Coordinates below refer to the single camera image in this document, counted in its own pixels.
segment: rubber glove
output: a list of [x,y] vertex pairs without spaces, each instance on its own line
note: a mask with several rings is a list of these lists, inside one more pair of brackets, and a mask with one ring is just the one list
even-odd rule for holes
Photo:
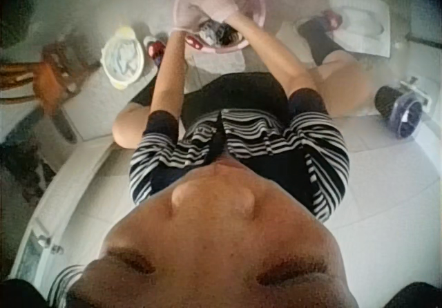
[[191,4],[199,7],[218,23],[223,23],[224,20],[238,11],[238,6],[234,0],[191,0]]
[[178,8],[175,26],[172,30],[183,30],[185,32],[198,32],[201,19],[205,16],[198,7],[190,4],[181,5]]

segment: eyebrow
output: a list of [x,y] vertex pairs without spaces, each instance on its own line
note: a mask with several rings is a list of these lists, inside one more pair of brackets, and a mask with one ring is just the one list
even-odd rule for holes
[[155,267],[152,263],[150,263],[139,251],[134,249],[120,247],[111,248],[106,252],[103,258],[106,257],[114,258],[119,262],[123,262],[126,266],[138,273],[147,275],[155,272]]
[[287,280],[312,273],[324,273],[328,270],[323,259],[290,258],[274,264],[256,277],[258,284],[263,286],[279,285]]

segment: red slipper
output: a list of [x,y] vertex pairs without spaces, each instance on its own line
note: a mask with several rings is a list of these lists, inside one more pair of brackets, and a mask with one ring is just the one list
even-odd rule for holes
[[164,57],[164,51],[166,50],[166,45],[153,37],[144,38],[143,44],[146,47],[149,57],[157,67],[160,67]]

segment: dark container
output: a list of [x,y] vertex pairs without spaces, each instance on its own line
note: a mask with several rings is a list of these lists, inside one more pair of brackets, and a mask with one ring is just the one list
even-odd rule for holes
[[422,103],[413,92],[403,93],[384,86],[378,90],[374,105],[398,139],[413,134],[422,118]]

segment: black and white striped top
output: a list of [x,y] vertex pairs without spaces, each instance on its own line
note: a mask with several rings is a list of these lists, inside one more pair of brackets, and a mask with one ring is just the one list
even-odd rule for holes
[[343,136],[316,92],[300,90],[288,105],[287,125],[261,110],[224,109],[197,120],[181,141],[172,115],[152,113],[131,161],[135,204],[227,151],[325,221],[342,201],[348,183]]

